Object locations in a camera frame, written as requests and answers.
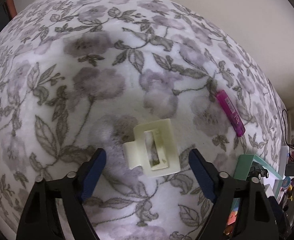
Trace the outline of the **black toy car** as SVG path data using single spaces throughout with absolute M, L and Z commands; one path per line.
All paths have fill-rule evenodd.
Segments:
M 266 168 L 259 163 L 253 162 L 248 172 L 247 180 L 250 180 L 251 178 L 261 180 L 262 178 L 269 178 L 269 176 L 270 174 Z

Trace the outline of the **cream plastic hair claw clip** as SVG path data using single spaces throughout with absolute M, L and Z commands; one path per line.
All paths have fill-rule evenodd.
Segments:
M 180 160 L 170 119 L 139 124 L 133 129 L 134 141 L 123 144 L 129 169 L 141 167 L 149 177 L 180 172 Z

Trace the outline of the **purple lighter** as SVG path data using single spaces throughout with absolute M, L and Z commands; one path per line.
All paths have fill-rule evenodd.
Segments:
M 218 100 L 220 106 L 222 107 L 223 111 L 227 115 L 227 118 L 229 122 L 231 123 L 236 136 L 242 137 L 246 131 L 244 124 L 240 118 L 240 115 L 236 108 L 234 107 L 233 103 L 231 102 L 231 99 L 227 95 L 227 93 L 224 90 L 220 90 L 216 94 L 216 99 Z

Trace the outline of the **teal white cardboard box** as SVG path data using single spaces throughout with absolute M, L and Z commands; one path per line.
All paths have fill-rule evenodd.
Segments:
M 285 178 L 286 163 L 286 159 L 281 157 L 278 168 L 273 168 L 257 155 L 241 155 L 238 159 L 233 178 L 238 180 L 249 180 L 255 177 L 265 186 L 266 195 L 269 197 L 273 194 L 277 199 L 281 184 Z

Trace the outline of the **blue round cartoon toy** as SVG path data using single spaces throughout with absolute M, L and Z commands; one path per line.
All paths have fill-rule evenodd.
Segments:
M 283 179 L 283 182 L 282 182 L 282 185 L 281 185 L 281 190 L 282 191 L 285 191 L 289 188 L 289 186 L 291 185 L 291 178 L 286 176 L 284 179 Z

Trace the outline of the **black router box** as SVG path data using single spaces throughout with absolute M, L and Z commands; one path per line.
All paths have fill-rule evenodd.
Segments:
M 286 165 L 284 175 L 286 177 L 294 177 L 294 163 L 288 163 Z

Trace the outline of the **white power strip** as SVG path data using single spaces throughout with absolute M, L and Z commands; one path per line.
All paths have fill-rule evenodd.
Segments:
M 282 146 L 280 148 L 280 153 L 279 153 L 279 167 L 278 167 L 278 174 L 281 176 L 281 178 L 284 178 L 285 174 L 285 168 L 288 162 L 288 157 L 289 157 L 289 147 Z

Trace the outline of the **floral fleece blanket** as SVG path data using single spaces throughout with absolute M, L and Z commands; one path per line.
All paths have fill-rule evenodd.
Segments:
M 224 90 L 246 129 L 237 137 Z M 36 0 L 0 33 L 0 228 L 15 238 L 35 178 L 59 179 L 98 148 L 107 163 L 85 210 L 101 239 L 194 239 L 212 208 L 197 148 L 233 173 L 242 154 L 279 166 L 284 105 L 227 33 L 171 0 Z M 123 144 L 170 119 L 181 170 L 149 178 Z

